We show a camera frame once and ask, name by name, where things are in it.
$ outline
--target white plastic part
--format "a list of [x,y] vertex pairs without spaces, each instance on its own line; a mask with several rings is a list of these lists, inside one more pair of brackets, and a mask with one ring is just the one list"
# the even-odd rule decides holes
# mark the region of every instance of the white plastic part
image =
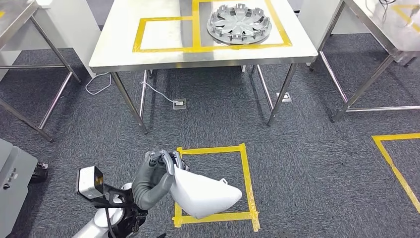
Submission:
[[222,212],[242,197],[242,192],[227,184],[175,167],[175,180],[170,189],[173,199],[196,219]]

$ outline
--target gray machine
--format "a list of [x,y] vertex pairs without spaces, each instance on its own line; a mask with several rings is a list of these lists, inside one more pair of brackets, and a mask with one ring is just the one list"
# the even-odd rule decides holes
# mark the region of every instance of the gray machine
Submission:
[[12,231],[28,193],[28,183],[44,181],[47,165],[0,139],[0,237]]

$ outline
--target yellow tape marking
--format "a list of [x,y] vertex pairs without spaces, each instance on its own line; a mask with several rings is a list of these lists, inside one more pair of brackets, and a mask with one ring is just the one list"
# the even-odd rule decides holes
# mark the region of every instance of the yellow tape marking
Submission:
[[150,17],[140,18],[139,27],[137,28],[137,34],[134,38],[133,52],[141,51],[140,46],[142,44],[144,30],[148,21],[191,21],[191,16],[172,16],[172,17]]
[[239,151],[241,152],[242,170],[244,172],[245,190],[247,192],[252,227],[254,228],[254,232],[257,232],[260,229],[260,222],[258,220],[257,207],[255,206],[254,193],[252,191],[251,175],[249,172],[248,156],[245,148],[245,143],[239,145]]
[[[202,46],[201,45],[201,36],[200,36],[200,3],[201,2],[213,2],[213,1],[226,1],[226,0],[192,0],[192,16],[176,16],[176,17],[152,17],[152,18],[141,18],[139,27],[137,29],[137,34],[134,39],[133,52],[142,52],[142,53],[151,53],[151,52],[184,52],[184,53],[203,53],[211,52],[215,50],[241,50],[241,49],[265,49],[271,47],[289,47],[292,46],[289,36],[286,33],[283,25],[281,24],[280,18],[278,17],[271,0],[264,0],[268,11],[271,14],[272,20],[275,23],[277,30],[283,39],[281,44],[250,44],[250,45],[231,45],[231,46]],[[179,48],[166,48],[166,49],[141,49],[141,43],[144,35],[144,30],[146,27],[146,22],[148,21],[172,21],[172,20],[191,20],[192,21],[192,37],[193,37],[193,46],[192,47],[179,47]]]
[[238,220],[251,220],[254,232],[260,229],[260,222],[258,220],[258,211],[255,205],[254,193],[252,191],[251,175],[248,166],[248,156],[246,152],[245,143],[238,146],[225,146],[225,147],[210,147],[184,150],[182,147],[176,149],[181,157],[183,155],[199,155],[199,154],[212,154],[212,153],[229,153],[239,152],[241,155],[242,169],[244,173],[245,191],[247,194],[249,212],[234,212],[234,213],[218,213],[203,219],[195,219],[192,216],[182,216],[181,207],[175,203],[174,220],[175,227],[179,228],[182,224],[193,224],[203,222],[224,222],[224,221],[238,221]]
[[378,149],[381,151],[382,155],[384,156],[386,162],[391,167],[392,171],[394,172],[395,176],[397,177],[398,181],[402,185],[403,189],[406,191],[408,197],[410,198],[411,202],[414,204],[415,208],[417,209],[418,213],[420,213],[420,202],[417,199],[416,195],[414,195],[413,191],[411,190],[410,186],[408,185],[407,181],[404,179],[403,175],[395,166],[394,162],[391,159],[388,151],[386,151],[385,147],[382,144],[382,141],[387,140],[406,140],[406,139],[420,139],[420,133],[412,133],[412,134],[398,134],[398,135],[374,135],[372,136],[375,144],[377,145]]
[[[403,8],[408,8],[408,9],[415,9],[415,8],[420,8],[420,5],[416,4],[416,5],[393,5],[392,9],[394,9],[394,11],[396,11],[398,13],[398,15],[400,15],[407,23],[412,22],[412,19],[403,12]],[[420,26],[416,23],[413,23],[412,27],[420,33]]]

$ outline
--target white cable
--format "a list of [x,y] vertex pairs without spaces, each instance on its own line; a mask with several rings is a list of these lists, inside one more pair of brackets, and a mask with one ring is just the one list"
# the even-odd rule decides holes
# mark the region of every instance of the white cable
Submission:
[[164,96],[168,101],[170,101],[171,103],[179,103],[179,101],[174,101],[174,100],[171,100],[171,99],[169,99],[169,98],[167,98],[163,93],[161,93],[161,92],[159,92],[158,90],[156,90],[156,89],[154,89],[152,86],[150,86],[150,84],[148,84],[148,83],[146,83],[146,82],[140,82],[141,84],[146,84],[147,86],[149,86],[153,91],[155,91],[155,92],[157,92],[157,93],[159,93],[159,94],[161,94],[162,96]]
[[[96,92],[96,93],[92,93],[91,91],[89,91],[88,90],[88,86],[89,86],[89,84],[96,78],[96,77],[99,77],[99,76],[103,76],[103,75],[106,75],[106,74],[109,74],[109,72],[107,72],[107,73],[102,73],[102,74],[98,74],[98,75],[96,75],[95,77],[93,77],[92,79],[91,79],[91,81],[89,81],[89,83],[88,84],[86,84],[86,86],[85,86],[85,89],[86,89],[86,91],[90,94],[90,95],[96,95],[96,94],[98,94],[98,93],[100,93],[100,92],[102,92],[103,90],[105,90],[105,89],[107,89],[108,87],[110,87],[111,86],[111,83],[112,83],[112,78],[111,78],[111,75],[109,75],[109,85],[107,85],[105,88],[103,88],[103,89],[101,89],[101,90],[99,90],[98,92]],[[157,92],[157,93],[159,93],[159,94],[161,94],[162,96],[164,96],[168,101],[170,101],[171,103],[179,103],[179,101],[175,101],[175,100],[171,100],[171,99],[169,99],[169,98],[167,98],[163,93],[161,93],[161,92],[159,92],[158,90],[156,90],[156,89],[154,89],[150,84],[148,84],[148,83],[146,83],[146,82],[140,82],[141,84],[146,84],[148,87],[150,87],[153,91],[155,91],[155,92]]]
[[91,91],[89,91],[89,89],[88,89],[89,84],[91,84],[91,82],[92,82],[95,78],[97,78],[97,77],[99,77],[99,76],[107,75],[107,74],[109,74],[109,72],[108,72],[108,73],[98,74],[98,75],[96,75],[95,77],[93,77],[93,78],[91,79],[91,81],[89,81],[89,83],[88,83],[88,84],[86,84],[86,86],[85,86],[86,91],[87,91],[90,95],[96,95],[96,94],[98,94],[98,93],[102,92],[103,90],[105,90],[105,89],[109,88],[109,87],[111,86],[111,83],[112,83],[111,74],[109,75],[109,84],[108,84],[108,86],[106,86],[105,88],[103,88],[103,89],[99,90],[99,91],[98,91],[98,92],[96,92],[96,93],[92,93],[92,92],[91,92]]

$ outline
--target gray carpet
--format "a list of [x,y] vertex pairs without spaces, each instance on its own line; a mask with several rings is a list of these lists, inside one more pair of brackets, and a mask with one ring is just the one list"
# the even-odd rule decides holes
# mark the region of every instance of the gray carpet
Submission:
[[[74,52],[63,52],[86,79]],[[325,53],[349,95],[386,57],[369,34],[332,36]],[[23,52],[16,63],[53,59],[50,51]],[[420,104],[419,62],[409,68],[392,63],[357,104]],[[272,95],[287,67],[262,66]],[[39,121],[65,74],[57,69],[13,70],[0,83],[0,95]],[[142,72],[120,76],[138,103]],[[107,80],[104,77],[92,87],[100,88]],[[272,127],[265,125],[269,109],[258,76],[250,69],[246,73],[240,67],[157,70],[150,82],[170,98],[187,98],[188,109],[174,111],[170,102],[148,89],[147,136],[114,84],[91,96],[72,81],[46,127],[54,143],[0,110],[0,138],[50,165],[48,181],[30,186],[10,237],[70,237],[93,217],[95,209],[74,192],[78,168],[97,165],[107,183],[121,186],[131,181],[148,150],[242,142],[247,146],[260,231],[253,232],[251,221],[174,228],[174,202],[166,196],[150,210],[136,237],[167,233],[183,238],[275,238],[280,231],[295,238],[419,237],[420,216],[371,138],[419,132],[419,111],[354,113],[331,123],[341,101],[321,63],[312,73],[305,65],[298,66],[289,89],[292,102],[281,106]],[[384,145],[419,194],[420,150],[418,141],[413,141]],[[194,172],[226,178],[244,192],[238,153],[186,158]],[[246,209],[243,197],[230,211]]]

